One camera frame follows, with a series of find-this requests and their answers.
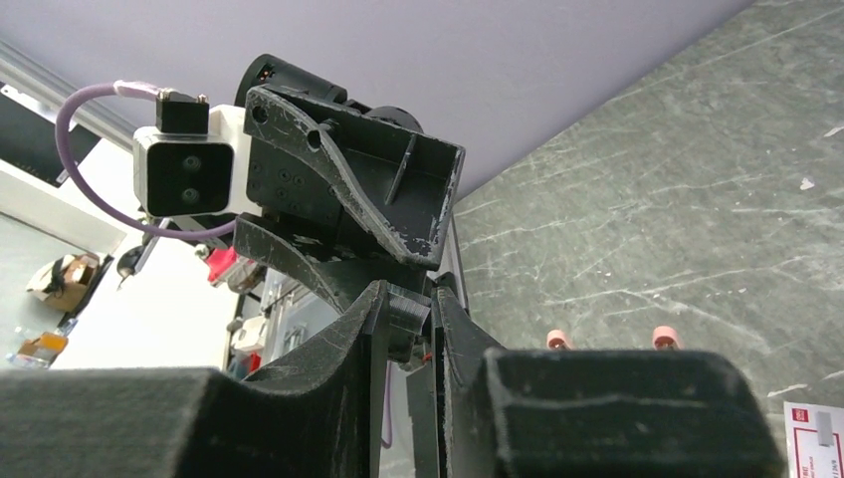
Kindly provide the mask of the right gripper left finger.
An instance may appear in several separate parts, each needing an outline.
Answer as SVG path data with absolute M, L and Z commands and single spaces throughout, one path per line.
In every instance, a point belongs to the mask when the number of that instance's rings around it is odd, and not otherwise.
M 245 380 L 214 368 L 9 372 L 5 477 L 375 477 L 389 301 L 371 283 L 335 322 Z

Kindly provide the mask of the red white staple box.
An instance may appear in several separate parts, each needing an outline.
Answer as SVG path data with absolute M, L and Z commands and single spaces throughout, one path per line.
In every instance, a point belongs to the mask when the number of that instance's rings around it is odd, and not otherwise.
M 783 416 L 790 478 L 843 477 L 843 409 L 785 402 Z

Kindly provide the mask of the pink stapler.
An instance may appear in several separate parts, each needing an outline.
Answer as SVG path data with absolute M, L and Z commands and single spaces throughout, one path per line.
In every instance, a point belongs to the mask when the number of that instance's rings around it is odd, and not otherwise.
M 659 326 L 652 332 L 652 347 L 657 351 L 679 350 L 682 345 L 678 332 L 669 326 Z
M 554 329 L 546 334 L 546 346 L 553 351 L 571 351 L 573 344 L 566 333 L 559 329 Z

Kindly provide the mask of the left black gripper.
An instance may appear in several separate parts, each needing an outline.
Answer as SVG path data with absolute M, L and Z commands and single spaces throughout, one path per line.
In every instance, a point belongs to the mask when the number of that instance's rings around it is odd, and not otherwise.
M 239 255 L 341 314 L 373 281 L 428 290 L 424 269 L 442 260 L 463 147 L 270 54 L 247 67 L 235 104 L 251 141 L 247 196 L 262 209 L 236 218 Z

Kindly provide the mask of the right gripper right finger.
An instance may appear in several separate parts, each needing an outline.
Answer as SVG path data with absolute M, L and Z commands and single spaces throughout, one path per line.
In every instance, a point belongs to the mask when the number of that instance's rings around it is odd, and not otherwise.
M 444 477 L 778 477 L 743 374 L 703 351 L 510 350 L 432 297 Z

